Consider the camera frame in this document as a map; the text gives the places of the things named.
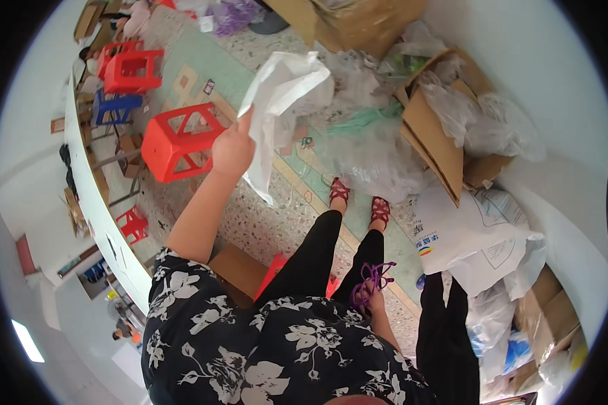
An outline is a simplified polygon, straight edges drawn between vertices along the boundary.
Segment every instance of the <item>blue plastic stool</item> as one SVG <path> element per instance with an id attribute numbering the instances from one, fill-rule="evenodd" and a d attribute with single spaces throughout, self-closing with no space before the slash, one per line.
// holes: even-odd
<path id="1" fill-rule="evenodd" d="M 93 119 L 92 126 L 97 125 L 112 125 L 112 124 L 129 124 L 132 121 L 128 120 L 128 116 L 132 109 L 141 107 L 143 103 L 142 96 L 136 94 L 119 95 L 106 100 L 104 89 L 97 90 L 97 96 L 93 102 Z M 114 118 L 104 122 L 106 113 L 113 111 Z"/>

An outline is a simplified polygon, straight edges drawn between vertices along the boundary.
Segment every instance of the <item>purple plastic bag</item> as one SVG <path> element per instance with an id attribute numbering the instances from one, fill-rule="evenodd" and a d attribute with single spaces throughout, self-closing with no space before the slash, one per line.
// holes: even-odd
<path id="1" fill-rule="evenodd" d="M 260 6 L 254 0 L 221 0 L 211 4 L 210 10 L 214 15 L 214 35 L 226 36 L 234 34 L 245 27 L 259 12 Z"/>

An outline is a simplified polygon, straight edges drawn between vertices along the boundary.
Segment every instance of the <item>terrazzo floor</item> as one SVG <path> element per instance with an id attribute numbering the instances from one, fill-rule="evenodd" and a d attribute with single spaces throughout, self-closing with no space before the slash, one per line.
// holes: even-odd
<path id="1" fill-rule="evenodd" d="M 164 49 L 164 58 L 157 67 L 173 69 L 174 73 L 170 74 L 167 70 L 162 70 L 164 78 L 162 87 L 149 91 L 145 95 L 145 105 L 148 108 L 135 110 L 133 127 L 120 126 L 120 133 L 143 133 L 148 119 L 160 111 L 176 107 L 175 103 L 179 102 L 180 94 L 171 93 L 171 87 L 180 67 L 173 67 L 171 63 L 173 60 L 179 60 L 183 53 L 188 52 L 180 41 L 185 30 L 197 29 L 195 20 L 181 13 L 163 6 L 159 6 L 155 10 L 150 20 L 150 27 L 142 39 L 145 41 L 146 49 Z M 308 51 L 292 28 L 271 36 L 258 36 L 246 28 L 228 37 L 208 37 L 237 63 L 243 65 L 244 69 L 248 71 L 250 79 L 274 51 L 299 54 Z M 325 50 L 320 49 L 320 51 L 324 58 Z M 245 87 L 239 94 L 231 94 L 228 91 L 224 96 L 233 107 L 237 108 L 244 93 Z M 183 102 L 186 103 L 185 105 L 189 105 L 188 101 L 183 100 Z M 308 119 L 313 126 L 315 123 L 332 123 L 337 115 L 335 111 L 327 109 Z M 104 128 L 97 128 L 93 137 L 102 134 L 103 131 Z M 115 142 L 116 137 L 106 137 L 93 141 L 91 147 L 97 158 L 101 160 L 113 156 Z M 315 193 L 307 194 L 308 188 L 301 180 L 301 173 L 292 169 L 289 172 L 289 168 L 290 166 L 284 163 L 283 170 L 274 170 L 271 177 L 270 190 L 276 200 L 275 207 L 268 207 L 245 181 L 241 180 L 238 183 L 224 211 L 217 245 L 226 242 L 233 243 L 267 266 L 277 253 L 288 255 L 294 252 L 318 215 L 326 210 L 327 202 Z M 128 193 L 132 181 L 124 178 L 116 163 L 104 166 L 103 171 L 109 184 L 111 201 Z M 111 212 L 116 217 L 135 204 L 148 219 L 149 237 L 133 246 L 141 261 L 146 261 L 157 253 L 180 212 L 187 205 L 203 178 L 202 175 L 165 184 L 156 182 L 153 176 L 145 170 L 141 175 L 140 194 L 112 207 Z M 359 209 L 363 205 L 362 201 L 358 203 L 359 199 L 359 196 L 350 197 L 349 209 Z M 393 222 L 396 223 L 396 226 L 392 228 L 399 228 L 405 235 L 412 235 L 412 204 L 413 200 L 391 208 Z M 362 209 L 366 210 L 364 221 L 367 223 L 369 203 L 367 203 L 366 209 L 364 207 Z M 338 278 L 342 278 L 351 267 L 358 243 L 357 238 L 345 227 L 343 228 L 345 231 L 344 233 L 341 231 L 341 238 L 336 243 L 332 268 L 332 272 Z M 415 275 L 404 277 L 408 279 L 406 290 L 409 291 L 409 282 L 413 282 L 415 277 Z M 410 294 L 406 294 L 398 286 L 385 289 L 384 296 L 391 327 L 397 341 L 404 355 L 414 358 L 420 313 L 415 304 L 415 302 L 418 303 L 418 296 L 411 299 Z"/>

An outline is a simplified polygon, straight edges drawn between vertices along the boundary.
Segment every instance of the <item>red sandal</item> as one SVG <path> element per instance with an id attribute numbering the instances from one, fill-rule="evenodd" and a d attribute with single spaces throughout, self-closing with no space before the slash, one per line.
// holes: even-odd
<path id="1" fill-rule="evenodd" d="M 372 222 L 381 220 L 385 222 L 385 229 L 387 229 L 387 223 L 389 222 L 389 203 L 386 199 L 381 197 L 372 198 Z"/>
<path id="2" fill-rule="evenodd" d="M 336 177 L 331 183 L 331 191 L 329 192 L 329 205 L 331 205 L 333 199 L 337 197 L 344 199 L 345 204 L 347 206 L 349 205 L 349 189 L 345 187 L 344 184 L 342 184 L 339 178 Z"/>

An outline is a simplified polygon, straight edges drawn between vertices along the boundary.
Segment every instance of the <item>foot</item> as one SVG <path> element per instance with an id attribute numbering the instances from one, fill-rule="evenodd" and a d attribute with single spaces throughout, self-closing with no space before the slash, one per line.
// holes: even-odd
<path id="1" fill-rule="evenodd" d="M 389 203 L 381 197 L 372 198 L 372 222 L 369 230 L 376 229 L 383 233 L 389 222 Z"/>
<path id="2" fill-rule="evenodd" d="M 329 192 L 329 207 L 344 216 L 347 211 L 347 201 L 349 200 L 349 189 L 336 177 L 331 183 Z"/>

